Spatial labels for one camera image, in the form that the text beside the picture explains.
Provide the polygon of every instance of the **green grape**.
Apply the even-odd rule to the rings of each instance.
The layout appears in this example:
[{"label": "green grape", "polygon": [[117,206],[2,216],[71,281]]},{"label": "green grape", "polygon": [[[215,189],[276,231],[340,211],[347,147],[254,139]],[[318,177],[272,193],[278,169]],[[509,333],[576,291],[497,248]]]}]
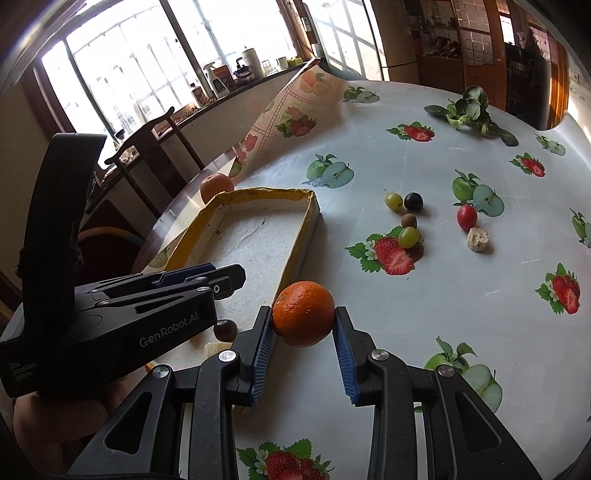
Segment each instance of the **green grape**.
[{"label": "green grape", "polygon": [[402,197],[398,193],[388,193],[384,197],[384,203],[390,210],[398,210],[402,207]]},{"label": "green grape", "polygon": [[412,248],[417,244],[418,237],[418,230],[416,228],[408,226],[406,228],[403,228],[400,232],[400,235],[398,235],[398,244],[402,248]]}]

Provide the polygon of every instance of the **person's hand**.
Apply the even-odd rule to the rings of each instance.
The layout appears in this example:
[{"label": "person's hand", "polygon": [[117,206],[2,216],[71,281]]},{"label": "person's hand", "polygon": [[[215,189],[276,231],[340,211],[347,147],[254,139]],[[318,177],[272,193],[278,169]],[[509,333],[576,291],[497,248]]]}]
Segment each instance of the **person's hand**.
[{"label": "person's hand", "polygon": [[56,400],[31,393],[14,405],[14,436],[39,470],[65,472],[130,391],[122,378],[104,387],[98,400]]}]

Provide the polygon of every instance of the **spray bottle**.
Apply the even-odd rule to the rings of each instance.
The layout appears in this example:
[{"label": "spray bottle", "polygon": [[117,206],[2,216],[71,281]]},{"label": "spray bottle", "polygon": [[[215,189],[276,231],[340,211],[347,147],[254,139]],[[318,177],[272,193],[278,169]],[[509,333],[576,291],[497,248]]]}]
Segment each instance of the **spray bottle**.
[{"label": "spray bottle", "polygon": [[217,95],[218,98],[225,97],[230,91],[228,88],[223,84],[223,82],[216,77],[213,72],[213,65],[215,62],[208,63],[207,65],[203,66],[203,70],[207,71],[207,78],[209,79],[209,83],[212,84],[212,89]]}]

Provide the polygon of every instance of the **wooden chair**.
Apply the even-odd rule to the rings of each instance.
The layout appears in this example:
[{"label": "wooden chair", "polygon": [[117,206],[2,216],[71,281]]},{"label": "wooden chair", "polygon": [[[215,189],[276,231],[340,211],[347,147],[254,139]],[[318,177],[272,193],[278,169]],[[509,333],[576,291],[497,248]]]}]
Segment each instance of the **wooden chair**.
[{"label": "wooden chair", "polygon": [[117,168],[119,169],[121,174],[129,182],[129,185],[131,185],[131,187],[135,190],[135,192],[137,193],[139,198],[145,203],[146,207],[149,208],[150,212],[152,212],[152,214],[157,219],[160,217],[161,212],[155,207],[155,205],[152,203],[150,198],[148,198],[148,196],[145,194],[145,192],[140,188],[138,183],[134,180],[134,178],[128,172],[127,168],[125,167],[125,165],[121,161],[120,156],[125,152],[125,150],[127,150],[130,147],[135,147],[138,150],[139,154],[142,155],[141,145],[146,144],[146,139],[148,139],[148,142],[151,147],[160,149],[162,154],[164,156],[166,156],[166,153],[164,153],[164,149],[162,148],[162,146],[158,143],[158,141],[154,138],[154,136],[152,134],[152,129],[160,122],[166,120],[168,122],[168,124],[170,125],[170,127],[173,129],[173,133],[178,136],[179,140],[184,145],[184,147],[187,149],[187,151],[189,152],[189,155],[191,155],[191,158],[195,161],[195,163],[197,164],[199,169],[201,169],[201,170],[204,169],[205,165],[203,164],[203,162],[201,161],[201,159],[197,155],[197,152],[195,152],[195,150],[193,149],[193,147],[191,146],[191,144],[189,143],[187,138],[181,132],[180,128],[172,120],[171,115],[173,113],[174,113],[174,107],[170,107],[170,109],[168,109],[168,111],[164,115],[159,116],[158,118],[154,118],[153,120],[146,122],[137,131],[135,131],[133,134],[131,134],[125,141],[123,141],[123,143],[121,144],[121,146],[119,147],[119,150],[117,150],[115,155],[113,155],[111,158],[105,160],[106,165],[111,165],[114,163],[117,166]]}]

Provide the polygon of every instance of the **orange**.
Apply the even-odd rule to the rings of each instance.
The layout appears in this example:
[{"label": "orange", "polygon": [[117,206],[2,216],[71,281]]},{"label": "orange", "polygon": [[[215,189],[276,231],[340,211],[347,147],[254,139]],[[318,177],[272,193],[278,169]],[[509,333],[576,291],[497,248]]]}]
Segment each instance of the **orange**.
[{"label": "orange", "polygon": [[304,80],[300,80],[300,90],[304,93],[312,93],[314,89]]},{"label": "orange", "polygon": [[199,190],[203,203],[207,203],[220,192],[233,192],[234,184],[223,173],[214,173],[201,182]]},{"label": "orange", "polygon": [[314,72],[312,72],[310,70],[308,70],[307,72],[304,72],[301,75],[301,79],[302,79],[302,81],[306,82],[311,87],[313,87],[314,84],[317,82],[316,75],[314,75]]},{"label": "orange", "polygon": [[319,96],[319,97],[323,97],[324,95],[326,95],[329,92],[329,88],[324,84],[324,83],[316,83],[314,84],[314,94]]},{"label": "orange", "polygon": [[322,285],[299,281],[277,297],[273,328],[291,346],[307,347],[327,336],[335,323],[335,301]]}]

